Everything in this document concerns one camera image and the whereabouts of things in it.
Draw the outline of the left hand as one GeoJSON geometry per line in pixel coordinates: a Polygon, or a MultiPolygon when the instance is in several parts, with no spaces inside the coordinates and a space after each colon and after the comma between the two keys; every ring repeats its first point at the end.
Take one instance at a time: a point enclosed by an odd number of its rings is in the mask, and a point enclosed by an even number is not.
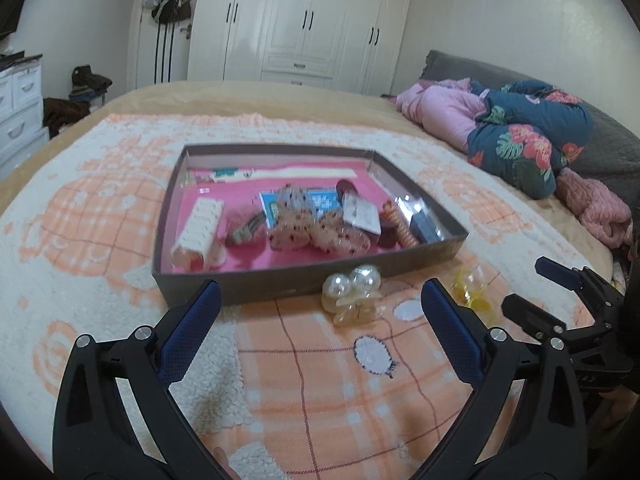
{"type": "Polygon", "coordinates": [[[213,456],[232,480],[241,480],[240,476],[231,468],[228,456],[222,448],[214,448],[213,456]]]}

